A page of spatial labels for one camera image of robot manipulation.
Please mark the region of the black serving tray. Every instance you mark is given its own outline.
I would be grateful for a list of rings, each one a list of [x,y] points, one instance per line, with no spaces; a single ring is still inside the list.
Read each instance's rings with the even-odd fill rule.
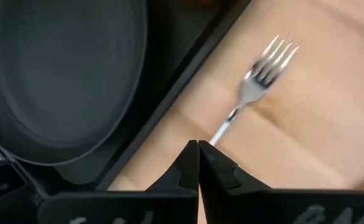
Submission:
[[[107,189],[250,0],[147,0],[147,49],[137,91],[119,126],[93,152],[40,166],[13,157],[49,195]]]

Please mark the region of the silver metal fork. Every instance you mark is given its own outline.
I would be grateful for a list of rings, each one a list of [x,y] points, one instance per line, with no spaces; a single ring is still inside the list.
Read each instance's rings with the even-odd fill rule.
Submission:
[[[290,49],[293,42],[287,43],[286,41],[286,37],[280,39],[280,35],[275,36],[255,58],[239,82],[238,103],[209,140],[209,144],[215,146],[244,108],[262,99],[277,82],[302,45],[298,43],[293,49]]]

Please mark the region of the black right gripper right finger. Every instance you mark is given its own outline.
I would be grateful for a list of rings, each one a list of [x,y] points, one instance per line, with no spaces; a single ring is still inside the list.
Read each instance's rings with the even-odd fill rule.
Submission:
[[[273,189],[208,142],[199,146],[208,224],[364,224],[364,190]]]

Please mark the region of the dark grey round plate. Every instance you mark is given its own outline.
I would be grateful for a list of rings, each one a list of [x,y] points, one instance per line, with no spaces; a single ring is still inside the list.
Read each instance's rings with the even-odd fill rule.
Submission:
[[[0,147],[40,166],[100,147],[142,76],[147,0],[0,0]]]

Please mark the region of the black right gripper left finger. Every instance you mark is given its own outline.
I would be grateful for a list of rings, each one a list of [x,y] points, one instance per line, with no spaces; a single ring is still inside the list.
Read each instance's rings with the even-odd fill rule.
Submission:
[[[141,191],[63,192],[39,208],[38,224],[197,224],[199,144]]]

